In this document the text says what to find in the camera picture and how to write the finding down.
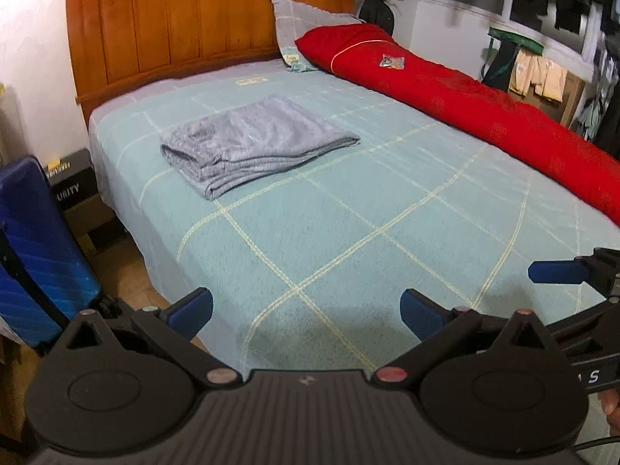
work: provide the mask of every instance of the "small plastic bag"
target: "small plastic bag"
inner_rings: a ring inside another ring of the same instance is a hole
[[[405,68],[405,58],[383,54],[383,59],[379,63],[379,66],[383,68],[392,68],[392,70],[403,70]]]

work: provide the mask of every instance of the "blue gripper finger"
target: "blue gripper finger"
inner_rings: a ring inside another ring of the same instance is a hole
[[[534,283],[580,284],[590,277],[590,270],[575,260],[532,262],[528,276]]]
[[[420,341],[441,331],[454,315],[413,289],[401,296],[401,320]]]
[[[212,315],[213,296],[209,290],[200,287],[160,312],[159,318],[189,341]]]

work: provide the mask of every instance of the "cardboard box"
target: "cardboard box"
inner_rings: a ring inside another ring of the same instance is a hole
[[[86,234],[77,237],[82,252],[88,259],[105,251],[112,245],[125,239],[129,233],[123,223],[115,216],[112,220],[91,229]]]
[[[95,194],[85,201],[69,208],[64,212],[64,217],[73,235],[79,238],[110,220],[114,220],[116,214],[112,208],[109,208],[103,203],[99,194]]]
[[[577,110],[577,105],[579,99],[581,99],[584,87],[585,82],[582,79],[568,72],[566,84],[564,85],[562,103],[548,100],[535,94],[533,85],[529,86],[529,91],[526,96],[522,96],[511,90],[509,90],[508,93],[513,99],[532,105],[564,127],[569,127],[575,116],[575,111]]]
[[[45,175],[63,211],[97,194],[97,178],[86,148],[48,164]]]

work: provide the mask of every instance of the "wooden floor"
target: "wooden floor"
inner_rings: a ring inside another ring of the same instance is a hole
[[[149,281],[145,262],[131,239],[123,240],[92,261],[103,291],[125,300],[133,309],[145,306],[165,308],[169,303]],[[206,349],[198,338],[192,341]],[[39,357],[30,348],[4,341],[5,363],[0,365],[0,432],[19,439],[24,422],[24,394],[39,365]],[[20,459],[0,449],[0,465],[18,465]]]

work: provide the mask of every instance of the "folded gray towel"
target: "folded gray towel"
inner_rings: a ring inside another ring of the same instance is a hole
[[[287,98],[264,100],[164,131],[161,152],[207,199],[287,171],[360,137]]]

